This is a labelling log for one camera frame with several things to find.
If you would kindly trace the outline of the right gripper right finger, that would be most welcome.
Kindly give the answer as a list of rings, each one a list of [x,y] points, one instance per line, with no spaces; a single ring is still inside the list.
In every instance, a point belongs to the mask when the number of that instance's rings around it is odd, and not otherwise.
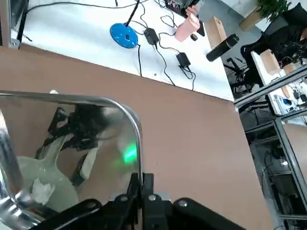
[[[154,192],[154,175],[142,175],[142,228],[144,230],[242,230],[243,227],[193,199],[174,202]]]

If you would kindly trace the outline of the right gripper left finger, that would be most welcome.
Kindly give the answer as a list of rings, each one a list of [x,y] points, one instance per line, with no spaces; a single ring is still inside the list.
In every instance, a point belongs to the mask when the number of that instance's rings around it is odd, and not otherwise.
[[[138,223],[141,202],[141,182],[136,172],[131,174],[128,188],[107,201],[87,199],[60,213],[58,230],[126,230]]]

